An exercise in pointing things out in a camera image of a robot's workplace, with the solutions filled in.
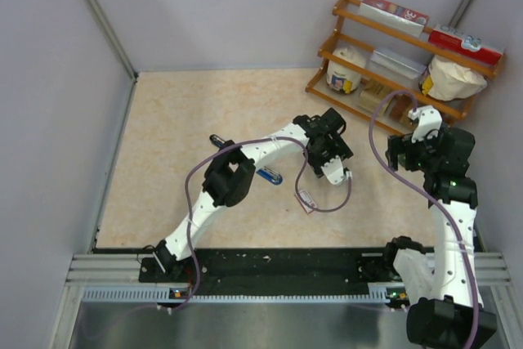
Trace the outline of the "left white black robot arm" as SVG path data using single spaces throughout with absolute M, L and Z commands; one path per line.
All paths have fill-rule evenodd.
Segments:
M 343 140 L 345 119 L 333 108 L 322 115 L 299 115 L 279 131 L 260 139 L 235 143 L 228 140 L 215 154 L 197 164 L 186 176 L 188 213 L 178 227 L 154 248 L 157 271 L 166 280 L 178 280 L 185 273 L 185 259 L 194 257 L 194 248 L 218 215 L 241 203 L 257 171 L 288 154 L 301 153 L 303 164 L 296 175 L 294 191 L 307 168 L 333 186 L 347 185 L 346 198 L 335 208 L 318 208 L 333 213 L 351 196 L 352 173 L 343 162 L 354 153 Z

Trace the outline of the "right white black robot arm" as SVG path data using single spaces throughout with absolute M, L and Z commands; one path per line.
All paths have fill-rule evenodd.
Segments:
M 393 239 L 381 260 L 383 274 L 405 286 L 408 340 L 424 348 L 480 348 L 498 328 L 496 315 L 484 308 L 474 267 L 478 194 L 467 170 L 475 144 L 470 132 L 447 127 L 387 141 L 388 171 L 422 172 L 416 191 L 427 198 L 435 222 L 433 266 L 423 246 L 406 236 Z

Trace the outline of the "blue metal stapler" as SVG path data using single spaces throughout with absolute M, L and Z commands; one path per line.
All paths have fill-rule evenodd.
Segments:
M 217 134 L 211 134 L 209 136 L 209 140 L 217 148 L 221 148 L 226 143 L 226 140 L 221 138 Z M 268 167 L 262 167 L 258 169 L 257 175 L 262 177 L 274 186 L 279 186 L 283 183 L 282 175 Z

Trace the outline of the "red white staple box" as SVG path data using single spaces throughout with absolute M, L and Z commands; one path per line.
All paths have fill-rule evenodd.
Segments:
M 317 210 L 318 206 L 307 190 L 299 190 L 295 197 L 306 214 L 311 214 Z

